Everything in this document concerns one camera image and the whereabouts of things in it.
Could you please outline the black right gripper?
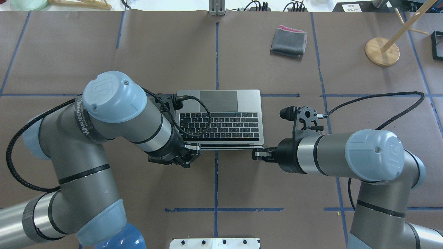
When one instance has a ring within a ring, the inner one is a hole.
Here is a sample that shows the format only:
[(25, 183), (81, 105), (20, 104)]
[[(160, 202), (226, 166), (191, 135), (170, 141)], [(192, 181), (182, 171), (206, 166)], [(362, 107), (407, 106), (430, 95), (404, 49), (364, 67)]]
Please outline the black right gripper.
[(253, 148), (252, 160), (264, 161), (267, 163), (285, 163), (288, 159), (286, 147), (276, 148)]

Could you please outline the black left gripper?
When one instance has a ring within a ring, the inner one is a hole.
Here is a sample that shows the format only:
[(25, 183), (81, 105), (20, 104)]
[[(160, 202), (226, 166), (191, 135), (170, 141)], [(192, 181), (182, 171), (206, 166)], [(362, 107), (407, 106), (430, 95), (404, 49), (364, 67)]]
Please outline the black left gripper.
[(180, 165), (189, 168), (190, 164), (201, 155), (200, 143), (174, 141), (163, 148), (148, 153), (148, 162), (162, 165)]

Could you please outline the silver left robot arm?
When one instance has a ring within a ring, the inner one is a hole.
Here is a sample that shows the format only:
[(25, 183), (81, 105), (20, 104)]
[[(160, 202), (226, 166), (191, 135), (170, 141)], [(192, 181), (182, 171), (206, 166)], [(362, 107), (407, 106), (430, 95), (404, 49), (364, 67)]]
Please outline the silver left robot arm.
[[(111, 239), (127, 225), (103, 144), (123, 137), (152, 163), (188, 168), (200, 144), (186, 143), (162, 100), (119, 71), (90, 81), (81, 95), (31, 119), (10, 140), (5, 160), (23, 186), (43, 194), (1, 210), (1, 248), (19, 249), (75, 234), (83, 246)], [(19, 137), (38, 158), (51, 160), (59, 186), (25, 181), (12, 162)]]

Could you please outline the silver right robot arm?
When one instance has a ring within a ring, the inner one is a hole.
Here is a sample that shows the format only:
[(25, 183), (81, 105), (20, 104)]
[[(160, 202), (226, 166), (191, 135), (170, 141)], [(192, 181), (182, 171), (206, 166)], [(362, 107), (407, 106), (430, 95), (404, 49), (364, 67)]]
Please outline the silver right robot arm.
[(425, 167), (393, 132), (297, 131), (275, 148), (254, 149), (252, 159), (286, 172), (361, 180), (348, 249), (442, 248), (442, 231), (405, 221), (410, 192), (424, 181)]

